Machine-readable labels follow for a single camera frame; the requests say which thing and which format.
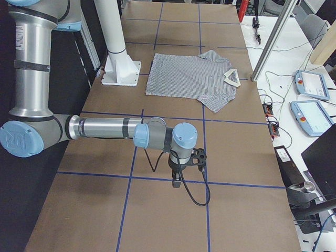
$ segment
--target blue joint cap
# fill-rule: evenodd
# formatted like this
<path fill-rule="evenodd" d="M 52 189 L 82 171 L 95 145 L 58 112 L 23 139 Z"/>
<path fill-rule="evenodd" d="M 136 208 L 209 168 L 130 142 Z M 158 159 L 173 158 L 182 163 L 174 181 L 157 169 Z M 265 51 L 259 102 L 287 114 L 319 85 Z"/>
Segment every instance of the blue joint cap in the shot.
<path fill-rule="evenodd" d="M 58 23 L 57 27 L 54 30 L 59 30 L 61 32 L 78 32 L 82 29 L 82 21 L 75 23 Z"/>
<path fill-rule="evenodd" d="M 25 7 L 40 2 L 40 0 L 6 0 L 6 1 L 12 5 L 19 7 Z"/>
<path fill-rule="evenodd" d="M 180 147 L 192 149 L 197 142 L 197 130 L 190 123 L 179 123 L 173 129 L 173 139 Z"/>
<path fill-rule="evenodd" d="M 147 148 L 149 143 L 149 128 L 145 123 L 135 126 L 133 142 L 136 147 Z"/>
<path fill-rule="evenodd" d="M 40 134 L 24 122 L 9 121 L 0 128 L 0 143 L 12 155 L 20 158 L 40 153 L 44 143 Z"/>

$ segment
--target striped shirt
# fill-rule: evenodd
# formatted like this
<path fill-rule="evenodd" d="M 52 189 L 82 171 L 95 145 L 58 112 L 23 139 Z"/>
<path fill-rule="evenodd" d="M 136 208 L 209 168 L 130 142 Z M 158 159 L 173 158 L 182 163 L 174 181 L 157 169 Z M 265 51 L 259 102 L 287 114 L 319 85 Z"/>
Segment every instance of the striped shirt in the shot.
<path fill-rule="evenodd" d="M 155 54 L 146 95 L 197 99 L 218 112 L 235 98 L 237 88 L 224 81 L 231 68 L 229 60 L 213 50 L 198 56 Z M 235 74 L 229 79 L 237 82 Z"/>

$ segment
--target table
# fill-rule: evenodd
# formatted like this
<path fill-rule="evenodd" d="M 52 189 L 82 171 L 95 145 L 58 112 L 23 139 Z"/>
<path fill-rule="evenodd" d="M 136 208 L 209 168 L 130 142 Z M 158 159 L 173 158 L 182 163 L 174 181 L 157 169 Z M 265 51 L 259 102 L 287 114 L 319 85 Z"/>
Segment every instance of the table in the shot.
<path fill-rule="evenodd" d="M 70 142 L 26 251 L 300 251 L 286 190 L 254 82 L 236 8 L 130 2 L 122 16 L 128 54 L 142 61 L 134 87 L 93 84 L 82 117 L 162 117 L 186 121 L 207 153 L 212 199 L 193 204 L 172 188 L 165 155 L 152 173 L 132 141 Z M 146 96 L 157 52 L 192 55 L 215 49 L 238 68 L 236 99 L 214 114 L 192 99 Z M 149 151 L 152 159 L 158 151 Z M 197 169 L 184 176 L 198 201 Z"/>
<path fill-rule="evenodd" d="M 246 42 L 246 46 L 249 53 L 250 62 L 252 68 L 254 69 L 258 59 L 262 53 L 260 48 L 264 48 L 267 39 L 272 31 L 272 28 L 276 22 L 276 17 L 259 17 L 260 28 L 259 33 L 261 34 L 261 45 L 259 45 L 254 40 L 254 30 L 252 29 L 252 16 L 245 16 L 243 22 L 241 23 L 241 28 L 244 34 L 244 39 Z M 289 50 L 289 51 L 273 51 L 263 72 L 261 73 L 259 79 L 257 80 L 257 85 L 260 94 L 270 95 L 274 101 L 282 101 L 280 97 L 276 94 L 270 92 L 269 86 L 267 84 L 265 73 L 268 71 L 274 72 L 278 75 L 293 75 L 296 70 L 301 69 L 303 70 L 306 67 L 306 70 L 309 71 L 311 69 L 313 72 L 317 72 L 323 74 L 327 86 L 330 88 L 335 88 L 335 85 L 331 78 L 329 77 L 327 71 L 322 66 L 312 65 L 310 62 L 306 62 L 312 52 L 312 48 L 305 37 L 304 33 L 302 32 L 300 26 L 296 22 L 294 18 L 289 18 L 282 34 L 277 41 L 277 44 L 274 50 L 284 50 L 290 49 L 293 47 L 300 46 L 299 48 Z M 309 138 L 307 137 L 304 132 L 300 129 L 298 123 L 295 121 L 294 116 L 290 111 L 289 102 L 290 101 L 297 101 L 297 100 L 313 100 L 312 98 L 308 98 L 305 96 L 297 95 L 295 91 L 294 85 L 291 85 L 293 77 L 292 76 L 284 76 L 278 77 L 271 73 L 267 74 L 269 77 L 269 82 L 271 83 L 271 89 L 273 92 L 285 96 L 287 91 L 288 94 L 285 98 L 285 102 L 283 104 L 283 108 L 281 111 L 280 116 L 280 107 L 281 105 L 275 105 L 273 108 L 274 114 L 276 118 L 280 118 L 280 126 L 284 128 L 292 137 L 292 144 L 287 149 L 289 154 L 291 155 L 292 159 L 294 160 L 298 169 L 303 172 L 307 170 L 307 167 L 301 157 L 301 153 L 317 138 Z M 330 102 L 336 103 L 336 93 L 330 90 L 331 100 Z M 329 115 L 336 114 L 336 107 L 332 105 L 328 105 L 327 103 L 323 102 L 323 106 L 326 108 L 326 111 Z M 280 129 L 280 137 L 275 138 L 273 145 L 274 146 L 289 146 L 290 144 L 290 137 L 288 134 L 283 132 Z M 304 235 L 300 228 L 297 227 L 297 232 L 301 244 L 301 249 L 306 251 L 311 251 L 313 247 L 313 242 L 317 239 L 317 233 Z M 317 251 L 334 251 L 336 249 L 336 233 L 323 233 L 321 240 L 319 241 L 319 246 Z"/>

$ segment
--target grid line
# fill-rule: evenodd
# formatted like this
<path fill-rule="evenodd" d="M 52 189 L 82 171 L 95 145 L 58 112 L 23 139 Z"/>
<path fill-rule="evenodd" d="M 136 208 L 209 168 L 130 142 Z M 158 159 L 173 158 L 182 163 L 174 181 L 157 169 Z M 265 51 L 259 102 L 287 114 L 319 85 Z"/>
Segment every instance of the grid line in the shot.
<path fill-rule="evenodd" d="M 146 19 L 146 18 L 122 18 L 121 20 L 161 21 L 161 22 L 176 22 L 176 23 L 202 23 L 202 24 L 218 24 L 218 25 L 240 25 L 240 23 L 231 23 L 231 22 L 201 22 L 201 21 L 160 20 L 160 19 Z"/>
<path fill-rule="evenodd" d="M 165 181 L 171 182 L 171 178 L 162 177 L 140 177 L 140 176 L 126 176 L 126 175 L 115 175 L 115 174 L 102 174 L 102 173 L 86 173 L 86 172 L 66 172 L 57 171 L 57 174 L 64 175 L 75 175 L 75 176 L 95 176 L 95 177 L 114 177 L 117 179 L 133 179 L 133 180 L 149 180 L 149 181 Z M 204 184 L 204 181 L 196 180 L 186 180 L 187 183 L 192 184 Z M 284 186 L 278 185 L 256 185 L 256 184 L 240 184 L 240 183 L 228 183 L 228 182 L 211 182 L 208 181 L 209 185 L 222 185 L 222 186 L 238 186 L 238 187 L 256 187 L 256 188 L 269 188 L 269 189 L 286 189 Z"/>
<path fill-rule="evenodd" d="M 180 44 L 164 44 L 164 43 L 143 43 L 143 42 L 125 42 L 126 44 L 139 44 L 139 45 L 158 45 L 158 46 L 193 46 L 195 45 L 180 45 Z"/>
<path fill-rule="evenodd" d="M 127 208 L 127 202 L 128 202 L 128 197 L 129 197 L 130 189 L 131 189 L 131 182 L 132 182 L 132 174 L 133 174 L 134 163 L 135 163 L 135 156 L 137 155 L 137 149 L 138 149 L 138 147 L 134 148 L 134 154 L 133 154 L 132 166 L 131 166 L 131 171 L 130 171 L 130 177 L 129 177 L 129 180 L 128 180 L 127 192 L 126 192 L 126 197 L 125 197 L 125 202 L 124 202 L 124 208 L 123 208 L 123 211 L 122 211 L 122 217 L 121 217 L 121 223 L 120 223 L 120 229 L 119 229 L 119 234 L 118 234 L 118 242 L 117 242 L 117 247 L 115 249 L 115 252 L 119 252 L 121 235 L 122 235 L 122 229 L 123 229 L 123 225 L 124 225 L 126 208 Z"/>
<path fill-rule="evenodd" d="M 159 34 L 159 28 L 160 28 L 160 20 L 161 20 L 162 10 L 163 10 L 163 2 L 162 2 L 162 4 L 161 4 L 161 11 L 160 11 L 159 23 L 158 23 L 158 25 L 157 25 L 156 37 L 155 37 L 154 49 L 153 49 L 153 50 L 155 50 L 155 48 L 156 48 L 156 41 L 158 40 L 157 37 L 158 37 L 158 34 Z"/>
<path fill-rule="evenodd" d="M 200 54 L 202 54 L 202 33 L 201 33 L 201 11 L 199 10 L 200 8 L 200 4 L 198 4 L 198 29 L 199 29 L 199 50 L 200 50 Z"/>
<path fill-rule="evenodd" d="M 203 146 L 204 152 L 206 154 L 206 130 L 205 130 L 205 111 L 204 105 L 202 104 L 202 117 L 203 117 Z M 205 178 L 208 180 L 208 167 L 205 168 Z M 209 192 L 205 188 L 205 198 L 209 197 Z M 208 252 L 211 252 L 211 239 L 210 239 L 210 212 L 209 212 L 209 205 L 206 205 L 206 233 L 207 233 L 207 241 L 208 241 Z"/>
<path fill-rule="evenodd" d="M 131 117 L 142 117 L 139 114 L 123 114 L 123 113 L 108 113 L 108 112 L 93 112 L 93 111 L 82 111 L 82 113 L 87 114 L 105 114 L 105 115 L 117 115 L 117 116 L 131 116 Z M 160 117 L 155 115 L 143 115 L 143 118 Z M 184 118 L 184 117 L 160 117 L 163 119 L 175 119 L 175 120 L 186 120 L 186 121 L 206 121 L 206 122 L 227 122 L 227 123 L 242 123 L 242 124 L 256 124 L 256 125 L 267 125 L 267 122 L 246 122 L 246 121 L 232 121 L 232 120 L 215 120 L 215 119 L 199 119 L 199 118 Z"/>

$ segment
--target wire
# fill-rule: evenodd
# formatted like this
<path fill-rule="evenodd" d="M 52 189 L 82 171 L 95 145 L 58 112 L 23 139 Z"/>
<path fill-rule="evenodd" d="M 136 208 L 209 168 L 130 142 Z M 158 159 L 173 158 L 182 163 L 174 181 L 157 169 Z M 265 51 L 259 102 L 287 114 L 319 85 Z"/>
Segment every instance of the wire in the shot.
<path fill-rule="evenodd" d="M 150 158 L 149 158 L 149 156 L 148 156 L 147 150 L 146 150 L 146 149 L 143 149 L 143 150 L 145 151 L 147 160 L 148 160 L 148 162 L 149 162 L 149 165 L 150 165 L 151 168 L 152 168 L 152 171 L 153 171 L 153 172 L 156 172 L 156 168 L 158 168 L 158 164 L 159 164 L 160 158 L 161 158 L 162 155 L 163 155 L 163 152 L 160 153 L 160 155 L 159 155 L 159 157 L 158 157 L 158 159 L 157 159 L 157 161 L 156 161 L 155 167 L 153 167 L 152 162 L 151 162 L 151 160 L 150 160 Z"/>
<path fill-rule="evenodd" d="M 315 241 L 315 246 L 313 247 L 312 252 L 315 252 L 315 250 L 316 250 L 316 247 L 317 247 L 317 244 L 319 243 L 319 240 L 320 240 L 320 237 L 321 237 L 321 235 L 322 235 L 324 226 L 326 225 L 326 223 L 327 223 L 327 221 L 329 220 L 329 218 L 331 218 L 331 217 L 334 216 L 334 215 L 336 215 L 336 213 L 333 213 L 333 214 L 329 215 L 328 218 L 324 221 L 324 223 L 323 223 L 323 225 L 322 225 L 322 227 L 321 227 L 319 236 L 317 237 L 317 240 Z"/>
<path fill-rule="evenodd" d="M 315 68 L 313 68 L 313 69 L 311 69 L 311 70 L 308 70 L 308 72 L 312 72 L 312 71 L 314 71 L 314 70 L 316 70 L 316 69 L 318 69 L 318 68 L 320 68 L 320 67 L 323 67 L 323 66 L 315 67 Z"/>
<path fill-rule="evenodd" d="M 117 139 L 125 139 L 125 138 L 98 138 L 98 137 L 96 137 L 96 139 L 114 139 L 114 140 L 117 140 Z"/>
<path fill-rule="evenodd" d="M 210 198 L 211 198 L 211 193 L 210 193 L 210 188 L 209 188 L 209 185 L 208 185 L 208 181 L 205 177 L 205 169 L 202 168 L 201 170 L 201 173 L 202 173 L 202 177 L 203 177 L 203 180 L 204 180 L 204 183 L 205 183 L 205 187 L 206 187 L 206 191 L 207 191 L 207 199 L 206 199 L 206 202 L 205 203 L 199 203 L 195 200 L 195 198 L 193 197 L 193 195 L 191 194 L 188 186 L 187 186 L 187 183 L 185 182 L 184 180 L 184 176 L 183 176 L 183 172 L 182 172 L 182 169 L 181 169 L 181 164 L 180 164 L 180 158 L 178 157 L 178 153 L 176 151 L 173 151 L 173 150 L 170 150 L 170 153 L 177 159 L 177 166 L 178 166 L 178 172 L 180 173 L 181 175 L 181 179 L 182 179 L 182 182 L 183 182 L 183 185 L 189 195 L 189 197 L 191 198 L 191 200 L 197 205 L 197 206 L 206 206 L 209 204 L 210 202 Z"/>
<path fill-rule="evenodd" d="M 268 97 L 269 99 L 271 99 L 271 102 L 270 102 L 270 105 L 272 105 L 273 104 L 273 99 L 272 99 L 272 97 L 271 96 L 269 96 L 268 94 L 262 94 L 262 95 L 259 95 L 259 96 L 265 96 L 265 98 L 266 97 Z"/>
<path fill-rule="evenodd" d="M 300 219 L 300 220 L 294 219 L 294 221 L 297 222 L 295 223 L 295 225 L 298 225 L 298 226 L 303 225 L 305 222 L 318 222 L 317 219 Z"/>
<path fill-rule="evenodd" d="M 299 48 L 299 47 L 301 47 L 301 46 L 304 46 L 304 45 L 310 43 L 311 41 L 316 40 L 316 39 L 318 39 L 319 37 L 324 36 L 324 35 L 325 35 L 325 33 L 323 33 L 323 34 L 321 34 L 321 35 L 318 35 L 316 38 L 313 38 L 313 39 L 309 40 L 308 42 L 303 43 L 302 45 L 295 46 L 295 47 L 292 47 L 292 48 L 290 48 L 290 49 L 272 50 L 272 51 L 291 51 L 291 50 L 293 50 L 293 49 L 296 49 L 296 48 Z M 248 47 L 246 47 L 246 48 L 251 48 L 251 49 L 256 49 L 256 50 L 263 50 L 263 49 L 264 49 L 264 48 L 251 47 L 251 46 L 248 46 Z"/>
<path fill-rule="evenodd" d="M 288 148 L 291 147 L 291 145 L 293 144 L 293 138 L 292 138 L 292 136 L 291 136 L 286 130 L 284 130 L 282 127 L 279 126 L 279 129 L 282 129 L 283 131 L 285 131 L 285 132 L 289 135 L 289 137 L 290 137 L 290 144 L 289 144 L 287 147 L 285 147 L 286 149 L 288 149 Z"/>
<path fill-rule="evenodd" d="M 303 202 L 303 203 L 301 203 L 300 205 L 292 206 L 291 209 L 296 209 L 296 208 L 307 208 L 307 207 L 303 207 L 302 205 L 303 205 L 303 204 L 308 204 L 308 203 L 310 203 L 310 202 L 312 202 L 312 201 L 314 201 L 314 200 L 316 200 L 316 199 L 318 199 L 318 198 L 322 198 L 322 197 L 325 198 L 325 197 L 327 197 L 327 196 L 332 196 L 332 195 L 335 195 L 335 194 L 331 193 L 331 194 L 324 194 L 324 195 L 321 195 L 321 196 L 317 196 L 317 197 L 311 199 L 310 201 Z"/>
<path fill-rule="evenodd" d="M 266 92 L 266 90 L 265 89 L 261 89 L 261 88 L 258 88 L 258 91 L 263 91 L 263 92 L 265 92 L 265 94 L 267 94 L 267 92 Z"/>
<path fill-rule="evenodd" d="M 333 106 L 336 106 L 335 103 L 331 103 L 331 102 L 328 102 L 328 101 L 324 101 L 324 102 L 326 102 L 326 103 L 328 103 L 328 104 L 331 104 L 331 105 L 333 105 Z"/>

